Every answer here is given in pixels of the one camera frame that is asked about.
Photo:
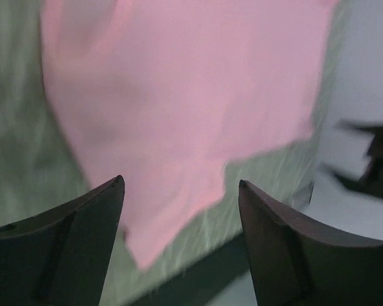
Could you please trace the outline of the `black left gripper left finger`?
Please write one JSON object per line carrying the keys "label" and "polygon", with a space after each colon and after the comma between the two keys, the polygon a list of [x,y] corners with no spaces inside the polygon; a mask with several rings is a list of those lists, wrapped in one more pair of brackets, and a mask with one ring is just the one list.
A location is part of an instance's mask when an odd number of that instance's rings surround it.
{"label": "black left gripper left finger", "polygon": [[0,227],[0,305],[99,305],[124,200],[117,176]]}

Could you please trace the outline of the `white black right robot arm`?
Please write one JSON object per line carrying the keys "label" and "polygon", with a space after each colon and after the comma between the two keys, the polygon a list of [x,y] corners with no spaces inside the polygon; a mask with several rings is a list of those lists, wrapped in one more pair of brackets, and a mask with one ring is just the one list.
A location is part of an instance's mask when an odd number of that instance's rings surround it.
{"label": "white black right robot arm", "polygon": [[340,120],[336,126],[355,133],[372,135],[365,154],[369,163],[358,178],[328,164],[322,164],[320,169],[332,176],[347,191],[383,200],[383,122]]}

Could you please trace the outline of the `pink t shirt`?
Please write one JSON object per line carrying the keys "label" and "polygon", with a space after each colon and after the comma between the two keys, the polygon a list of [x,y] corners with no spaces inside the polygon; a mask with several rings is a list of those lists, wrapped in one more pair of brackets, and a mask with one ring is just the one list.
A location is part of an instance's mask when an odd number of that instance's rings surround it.
{"label": "pink t shirt", "polygon": [[151,266],[227,163],[309,139],[335,1],[44,1],[45,93],[85,178],[123,175]]}

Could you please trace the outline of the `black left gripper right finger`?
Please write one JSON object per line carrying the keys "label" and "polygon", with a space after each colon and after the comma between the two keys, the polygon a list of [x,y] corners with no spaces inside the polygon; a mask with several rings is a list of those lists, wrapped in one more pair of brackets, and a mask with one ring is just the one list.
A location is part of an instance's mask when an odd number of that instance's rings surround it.
{"label": "black left gripper right finger", "polygon": [[383,241],[316,221],[251,182],[239,211],[259,305],[383,305]]}

